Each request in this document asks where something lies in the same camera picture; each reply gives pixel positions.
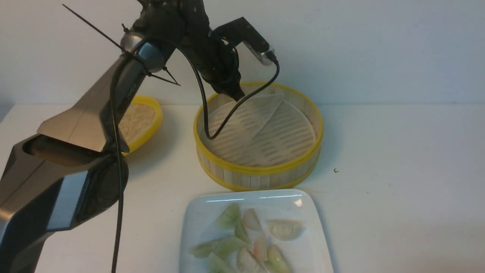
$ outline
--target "yellow rim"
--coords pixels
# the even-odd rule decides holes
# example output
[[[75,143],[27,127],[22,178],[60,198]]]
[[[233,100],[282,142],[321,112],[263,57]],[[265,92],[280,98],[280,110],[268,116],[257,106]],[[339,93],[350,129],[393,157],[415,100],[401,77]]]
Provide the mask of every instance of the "yellow rim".
[[[244,84],[244,85],[263,85],[263,84],[265,84],[265,82],[255,82],[255,83],[248,83],[248,84]],[[222,168],[224,168],[228,171],[241,173],[241,174],[248,174],[248,175],[269,175],[269,174],[275,174],[275,173],[280,173],[280,172],[292,170],[295,167],[299,166],[304,161],[309,160],[318,151],[318,149],[320,147],[320,143],[321,143],[322,138],[323,138],[324,130],[323,130],[323,118],[322,118],[322,115],[321,115],[320,111],[318,110],[317,106],[306,95],[302,94],[301,92],[299,92],[299,91],[297,91],[293,88],[289,88],[287,86],[278,85],[278,84],[272,84],[272,85],[277,86],[277,87],[282,88],[282,89],[285,89],[287,91],[293,92],[293,93],[297,94],[298,96],[302,97],[305,101],[307,101],[309,103],[309,105],[311,105],[311,107],[313,107],[313,110],[316,113],[318,113],[318,118],[320,120],[321,126],[320,126],[320,132],[318,132],[318,134],[317,134],[317,141],[315,142],[315,145],[313,145],[313,147],[311,147],[310,150],[308,150],[305,154],[303,154],[299,158],[297,158],[297,159],[295,159],[291,162],[281,164],[281,165],[276,165],[276,166],[271,166],[271,167],[249,167],[249,166],[242,166],[242,165],[230,163],[230,162],[225,161],[221,158],[218,158],[216,155],[214,155],[211,151],[209,151],[204,146],[204,144],[200,140],[199,134],[198,134],[198,131],[197,131],[197,120],[198,120],[198,118],[201,115],[202,110],[203,110],[203,108],[201,106],[199,108],[199,111],[197,112],[197,115],[195,116],[195,120],[194,120],[194,138],[195,138],[195,144],[201,150],[202,154],[205,157],[207,157],[210,161],[214,162],[215,164],[221,166]],[[216,96],[217,96],[217,94],[212,95],[207,100],[207,102],[209,103]]]
[[[202,160],[200,159],[200,157],[197,157],[197,158],[199,159],[200,166],[202,166],[202,169],[204,170],[204,172],[212,180],[214,180],[214,182],[216,182],[217,184],[219,184],[219,185],[221,185],[221,186],[223,186],[223,187],[225,187],[227,189],[230,189],[231,191],[262,190],[262,188],[243,188],[243,187],[240,187],[240,186],[236,186],[236,185],[233,185],[233,184],[229,184],[228,182],[219,179],[219,177],[215,176],[212,172],[210,172],[206,168],[206,166],[204,166],[204,163],[202,162]],[[298,178],[298,180],[295,180],[295,181],[293,181],[291,183],[288,183],[288,184],[285,184],[285,185],[281,185],[281,186],[278,186],[278,187],[275,187],[275,188],[268,188],[268,189],[292,188],[292,187],[300,184],[301,182],[303,182],[303,180],[305,180],[313,172],[313,170],[317,166],[317,163],[318,163],[318,160],[316,160],[315,163],[311,166],[311,168],[302,177]]]
[[[123,155],[128,155],[134,152],[136,149],[140,148],[140,146],[145,144],[145,142],[147,142],[150,138],[152,138],[152,136],[157,132],[158,128],[162,124],[163,120],[162,109],[160,108],[160,104],[158,103],[158,101],[156,101],[155,99],[146,96],[135,96],[131,103],[143,104],[152,108],[155,111],[155,121],[143,135],[135,139],[133,142],[128,143],[129,153],[123,153]]]

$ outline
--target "white plate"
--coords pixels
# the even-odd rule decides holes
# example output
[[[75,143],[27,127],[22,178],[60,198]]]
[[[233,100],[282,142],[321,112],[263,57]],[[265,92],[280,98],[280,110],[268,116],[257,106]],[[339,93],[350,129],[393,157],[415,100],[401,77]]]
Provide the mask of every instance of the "white plate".
[[[185,212],[180,246],[180,273],[207,272],[207,259],[193,257],[189,254],[189,249],[234,234],[234,230],[221,232],[213,226],[214,220],[234,202],[241,206],[241,214],[249,208],[256,210],[269,243],[279,246],[294,273],[333,272],[322,224],[311,197],[300,190],[279,189],[208,195],[193,200]],[[298,239],[278,241],[270,235],[265,224],[269,219],[302,221],[305,230]],[[254,242],[256,234],[251,231],[248,234]],[[234,256],[235,254],[230,264],[235,269]]]

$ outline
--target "black cable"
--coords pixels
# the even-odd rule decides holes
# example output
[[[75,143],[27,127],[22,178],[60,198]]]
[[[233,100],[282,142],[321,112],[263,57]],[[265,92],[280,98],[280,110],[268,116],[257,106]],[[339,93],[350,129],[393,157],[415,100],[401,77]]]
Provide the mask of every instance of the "black cable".
[[[116,273],[116,266],[118,264],[118,252],[120,248],[121,241],[121,225],[123,222],[123,201],[124,201],[124,189],[123,189],[123,170],[121,167],[121,148],[119,140],[119,128],[118,128],[118,118],[116,116],[116,106],[115,106],[115,94],[116,87],[118,85],[119,77],[125,69],[125,66],[131,60],[130,56],[126,56],[120,65],[116,68],[110,85],[110,107],[111,107],[111,118],[113,121],[113,132],[114,132],[114,143],[116,148],[116,160],[118,163],[118,179],[119,179],[119,197],[118,197],[118,217],[116,220],[116,235],[114,239],[114,250],[113,250],[113,262],[111,265],[111,272]]]
[[[162,43],[169,43],[170,45],[172,45],[173,47],[175,47],[176,49],[178,49],[185,56],[185,58],[187,59],[187,61],[190,64],[190,66],[192,67],[192,70],[194,71],[195,77],[197,78],[197,83],[199,85],[199,89],[200,89],[201,96],[202,96],[202,105],[203,105],[203,111],[204,111],[204,129],[205,129],[205,133],[206,133],[207,138],[209,138],[211,140],[212,139],[215,139],[220,134],[220,132],[222,131],[222,129],[224,128],[224,126],[227,124],[227,122],[229,121],[229,119],[231,118],[231,116],[234,114],[234,112],[245,101],[247,101],[251,97],[255,96],[256,94],[260,93],[262,90],[264,90],[265,88],[267,88],[269,85],[271,85],[275,81],[275,79],[279,75],[279,70],[280,70],[279,63],[278,63],[278,60],[276,59],[275,55],[272,54],[271,52],[268,53],[268,58],[270,60],[272,60],[275,63],[275,65],[276,65],[276,73],[273,76],[273,78],[268,83],[266,83],[265,85],[261,86],[257,90],[253,91],[252,93],[250,93],[249,95],[247,95],[243,99],[241,99],[234,106],[234,108],[232,108],[232,110],[229,112],[229,114],[227,115],[226,119],[221,124],[221,126],[216,131],[216,133],[213,136],[210,136],[210,133],[209,133],[209,122],[208,122],[209,115],[208,115],[207,98],[206,98],[206,94],[205,94],[205,90],[204,90],[204,85],[202,83],[202,78],[200,77],[197,69],[195,68],[195,66],[192,63],[192,61],[190,60],[190,58],[188,57],[187,53],[185,53],[185,51],[180,46],[176,45],[175,43],[173,43],[170,40],[166,40],[166,39],[162,39],[162,38],[156,38],[156,37],[148,37],[148,38],[145,38],[142,41],[140,41],[133,48],[133,50],[131,52],[128,52],[128,53],[125,54],[126,57],[125,57],[125,59],[123,59],[123,61],[120,63],[120,65],[116,68],[116,70],[115,70],[115,72],[113,74],[113,78],[111,80],[111,85],[110,85],[110,107],[111,107],[112,121],[113,121],[113,126],[114,126],[113,132],[114,132],[114,141],[115,141],[116,158],[117,158],[117,163],[118,163],[118,175],[119,175],[118,216],[117,216],[116,236],[115,236],[114,250],[113,250],[113,263],[112,263],[112,269],[111,269],[111,272],[112,273],[116,273],[116,267],[117,267],[117,262],[118,262],[118,252],[119,252],[120,241],[121,241],[121,227],[122,227],[122,221],[123,221],[123,201],[124,201],[124,193],[123,193],[123,191],[124,191],[124,189],[123,189],[123,171],[122,171],[122,167],[121,167],[122,155],[121,155],[120,140],[119,140],[119,128],[118,128],[119,121],[118,121],[117,116],[116,116],[116,106],[115,106],[116,87],[117,87],[117,84],[118,84],[118,81],[119,81],[119,77],[121,76],[121,73],[123,72],[123,69],[128,64],[128,62],[131,59],[135,59],[136,61],[139,61],[136,58],[136,56],[134,55],[134,53],[142,45],[144,45],[145,43],[148,43],[148,42],[152,42],[152,41],[153,42],[156,42],[159,45],[162,44]],[[236,56],[236,62],[238,64],[239,63],[239,54],[238,54],[238,52],[237,52],[237,50],[235,48],[234,48],[234,53],[235,53],[235,56]],[[145,71],[145,72],[147,73],[147,76],[149,76],[151,74],[149,71]]]
[[[84,23],[86,23],[88,26],[90,26],[91,28],[93,28],[95,31],[97,31],[99,34],[101,34],[103,37],[105,37],[106,39],[108,39],[108,41],[110,41],[111,43],[113,43],[116,47],[118,47],[119,49],[121,49],[121,51],[123,53],[126,53],[126,50],[120,46],[118,43],[116,43],[113,39],[111,39],[109,36],[107,36],[104,32],[102,32],[99,28],[95,27],[93,24],[91,24],[88,20],[84,19],[81,15],[79,15],[77,12],[73,11],[71,8],[69,8],[68,6],[62,4],[62,6],[64,8],[66,8],[68,11],[70,11],[72,14],[74,14],[77,18],[81,19],[81,21],[83,21]]]
[[[229,112],[229,114],[227,115],[227,117],[221,123],[221,125],[219,126],[219,129],[217,129],[217,131],[212,136],[210,135],[210,132],[209,132],[209,113],[208,113],[208,107],[207,107],[207,100],[206,100],[205,94],[203,94],[203,96],[202,96],[202,107],[204,108],[204,110],[203,110],[204,111],[204,131],[206,133],[206,137],[209,140],[214,140],[221,133],[222,129],[224,129],[224,126],[227,124],[227,122],[232,117],[232,115],[234,114],[234,112],[236,112],[236,110],[245,101],[247,101],[251,97],[257,95],[258,93],[260,93],[261,91],[263,91],[264,89],[266,89],[268,86],[270,86],[273,82],[275,82],[276,78],[279,75],[279,62],[276,59],[276,56],[274,54],[272,54],[271,52],[268,53],[268,58],[270,58],[270,60],[272,60],[274,62],[274,64],[276,65],[276,73],[273,76],[273,78],[271,78],[266,84],[264,84],[260,88],[258,88],[255,91],[249,93],[247,96],[245,96],[240,101],[238,101],[238,103],[231,109],[231,111]]]
[[[154,41],[156,42],[159,46],[166,42],[166,43],[169,43],[170,45],[172,45],[173,47],[175,47],[176,49],[178,49],[178,51],[180,51],[184,56],[185,58],[187,59],[187,61],[189,62],[190,66],[192,67],[192,70],[194,71],[194,74],[195,74],[195,77],[197,78],[197,83],[199,85],[199,89],[200,89],[200,93],[201,93],[201,96],[202,96],[202,108],[203,108],[203,112],[204,112],[204,132],[206,134],[206,137],[209,139],[209,140],[214,140],[222,131],[222,129],[224,129],[224,126],[227,124],[227,122],[229,121],[229,119],[232,117],[232,115],[234,114],[234,112],[236,112],[236,110],[245,102],[247,101],[248,99],[250,99],[251,97],[255,96],[256,94],[260,93],[261,91],[263,91],[264,89],[266,89],[268,86],[270,86],[272,83],[275,82],[276,78],[278,77],[279,75],[279,70],[280,70],[280,67],[279,67],[279,62],[276,58],[276,56],[272,53],[272,52],[268,52],[267,53],[267,57],[273,61],[273,63],[276,65],[276,73],[275,75],[273,76],[273,78],[271,78],[266,84],[264,84],[263,86],[261,86],[260,88],[256,89],[255,91],[253,91],[252,93],[248,94],[247,96],[245,96],[244,98],[242,98],[232,109],[231,111],[229,112],[229,114],[227,115],[227,117],[224,119],[224,121],[221,123],[221,125],[219,126],[219,129],[217,129],[217,131],[214,133],[214,135],[210,135],[210,132],[209,132],[209,110],[208,110],[208,106],[207,106],[207,97],[206,97],[206,92],[205,92],[205,89],[204,89],[204,85],[202,84],[202,79],[199,75],[199,72],[197,71],[197,69],[195,68],[194,64],[192,63],[192,61],[190,60],[190,58],[188,57],[188,55],[184,52],[184,50],[179,47],[178,45],[176,45],[175,43],[173,43],[172,41],[170,40],[167,40],[167,39],[163,39],[163,38],[157,38],[157,37],[148,37],[148,38],[145,38],[143,39],[138,45],[141,46],[145,43],[148,43],[148,42],[151,42],[151,41]],[[239,54],[237,52],[237,49],[234,48],[234,53],[236,54],[236,62],[237,64],[239,63]]]
[[[172,78],[172,80],[175,82],[175,84],[177,84],[178,86],[180,86],[180,84],[178,84],[177,80],[174,78],[174,76],[172,76],[172,73],[170,73],[170,71],[168,71],[168,68],[167,67],[164,67],[163,68],[163,71],[167,72],[167,74],[170,76],[170,78]]]

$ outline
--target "translucent dumpling wrapper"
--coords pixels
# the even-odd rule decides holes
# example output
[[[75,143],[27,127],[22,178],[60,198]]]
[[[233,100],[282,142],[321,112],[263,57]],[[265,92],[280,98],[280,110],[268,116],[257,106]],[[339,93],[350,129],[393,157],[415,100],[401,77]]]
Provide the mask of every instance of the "translucent dumpling wrapper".
[[[268,220],[271,235],[281,241],[290,241],[298,238],[303,230],[303,225],[299,221],[293,220]]]
[[[213,252],[226,260],[229,255],[247,246],[248,244],[245,241],[235,236],[229,236],[220,240]]]
[[[263,230],[261,226],[261,222],[259,221],[256,211],[253,208],[248,209],[247,211],[244,212],[244,215],[242,216],[242,220],[244,222],[244,226],[249,230],[258,231],[258,232]]]
[[[215,224],[220,230],[234,228],[241,218],[241,211],[238,203],[232,203],[226,210],[217,217]]]
[[[240,273],[267,273],[264,266],[245,247],[238,252],[236,266]]]
[[[196,245],[189,250],[189,253],[196,258],[207,258],[219,244],[220,240],[214,240],[200,245]]]
[[[237,273],[235,269],[229,266],[222,258],[215,253],[209,255],[209,273]]]
[[[286,262],[277,245],[268,249],[268,262],[266,268],[271,273],[292,273],[290,265]]]
[[[259,262],[268,260],[268,246],[264,233],[261,233],[254,241],[253,254]]]
[[[245,241],[246,243],[251,242],[247,236],[247,231],[246,231],[246,228],[244,227],[242,219],[239,219],[238,223],[236,224],[236,227],[234,228],[234,236],[241,239],[242,241]]]

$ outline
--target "steamer basket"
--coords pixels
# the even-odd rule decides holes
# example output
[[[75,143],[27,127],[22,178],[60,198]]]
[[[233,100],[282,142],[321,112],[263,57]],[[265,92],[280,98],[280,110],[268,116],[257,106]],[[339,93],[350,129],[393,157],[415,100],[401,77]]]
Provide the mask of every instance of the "steamer basket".
[[[242,89],[247,94],[263,84],[264,83],[246,84],[242,86]],[[316,166],[320,154],[320,146],[323,138],[323,119],[316,105],[304,94],[282,85],[273,84],[260,94],[261,96],[284,96],[284,100],[282,100],[283,102],[281,105],[276,106],[276,112],[274,111],[270,113],[271,117],[268,118],[268,120],[262,121],[264,123],[261,126],[263,129],[259,128],[259,131],[256,130],[254,133],[249,133],[249,135],[257,135],[257,137],[252,136],[251,140],[254,143],[251,142],[249,145],[263,145],[261,147],[258,146],[258,149],[253,149],[253,151],[257,151],[258,153],[243,153],[243,157],[231,157],[229,156],[230,151],[227,153],[221,152],[223,147],[218,147],[217,145],[214,146],[204,133],[202,107],[200,107],[195,117],[194,137],[197,155],[202,169],[212,180],[233,191],[292,188],[310,175]],[[232,99],[226,95],[215,94],[209,98],[208,111],[211,134],[215,132],[214,128],[217,127],[211,126],[211,122],[214,123],[214,120],[218,119],[217,110],[222,109],[224,106],[227,106],[227,109],[232,108],[232,106],[229,107],[228,103],[232,103]],[[244,111],[242,108],[245,103],[241,105],[236,113],[240,110],[242,112]],[[293,128],[295,122],[288,123],[288,126],[286,127],[279,126],[279,128],[276,128],[276,126],[274,126],[274,124],[288,122],[288,119],[285,119],[282,115],[291,111],[299,113],[301,119],[306,120],[306,124],[310,128],[313,137],[313,141],[310,144],[297,149],[296,153],[292,153],[294,150],[290,151],[290,149],[298,145],[301,147],[302,142],[296,139],[299,142],[297,144],[291,144],[289,143],[291,142],[291,137],[288,139],[287,136],[283,136],[284,134],[287,134],[293,138],[297,138],[298,134],[295,134],[292,131],[299,130],[298,128]],[[239,125],[237,126],[235,124],[229,126],[228,124],[230,128],[224,128],[216,140],[212,141],[217,141],[219,138],[230,139],[230,131],[232,128],[241,130],[242,125],[240,125],[240,123],[238,124]],[[306,142],[310,141],[308,137],[301,140]],[[263,159],[263,157],[268,158],[271,156],[264,153],[264,151],[271,149],[273,153],[276,154],[287,149],[288,152],[286,155],[293,154],[291,156],[294,157],[292,158],[290,156],[291,159],[284,162],[277,162],[278,160],[271,161],[271,158],[263,161],[255,161],[255,159]]]
[[[163,113],[158,101],[150,97],[135,96],[118,126],[128,144],[129,153],[152,138],[162,124],[162,120]]]

